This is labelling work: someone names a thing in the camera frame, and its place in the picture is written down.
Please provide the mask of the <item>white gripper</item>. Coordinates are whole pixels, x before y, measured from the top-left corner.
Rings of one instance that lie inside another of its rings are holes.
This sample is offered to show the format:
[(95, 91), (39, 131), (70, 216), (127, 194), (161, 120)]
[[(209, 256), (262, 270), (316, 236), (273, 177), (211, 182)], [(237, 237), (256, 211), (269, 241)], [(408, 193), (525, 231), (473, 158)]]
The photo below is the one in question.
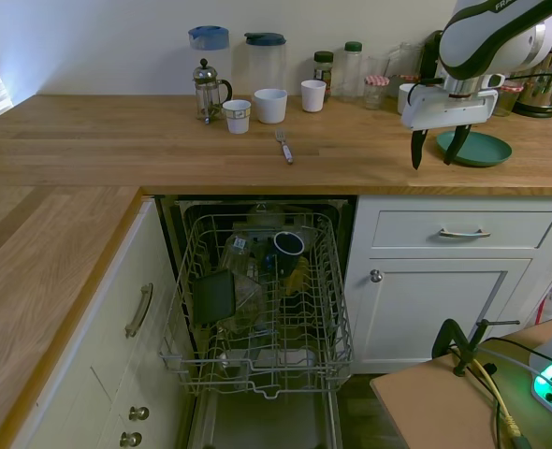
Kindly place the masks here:
[(496, 90), (484, 90), (468, 97), (451, 97), (447, 91), (434, 86), (418, 86), (407, 95), (401, 114), (402, 124), (412, 132), (411, 159), (415, 170), (422, 161), (423, 145), (428, 130), (456, 126), (443, 162), (451, 165), (471, 132), (470, 124), (484, 123), (496, 106)]

